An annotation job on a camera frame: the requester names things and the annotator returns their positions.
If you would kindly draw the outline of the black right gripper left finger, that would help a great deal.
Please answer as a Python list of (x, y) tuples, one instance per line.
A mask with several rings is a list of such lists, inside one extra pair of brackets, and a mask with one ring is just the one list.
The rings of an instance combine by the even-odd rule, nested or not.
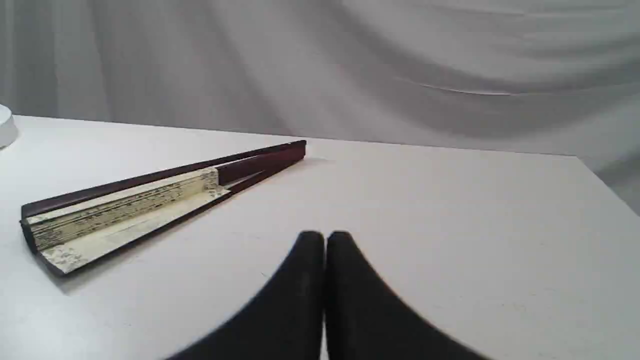
[(301, 232), (265, 286), (228, 321), (174, 360), (318, 360), (322, 353), (325, 240)]

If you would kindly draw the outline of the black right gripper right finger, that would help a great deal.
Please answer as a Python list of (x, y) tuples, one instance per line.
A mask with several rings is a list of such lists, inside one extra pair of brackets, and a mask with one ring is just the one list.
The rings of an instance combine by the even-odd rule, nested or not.
[(326, 337), (330, 360), (483, 358), (407, 306), (346, 231), (327, 239)]

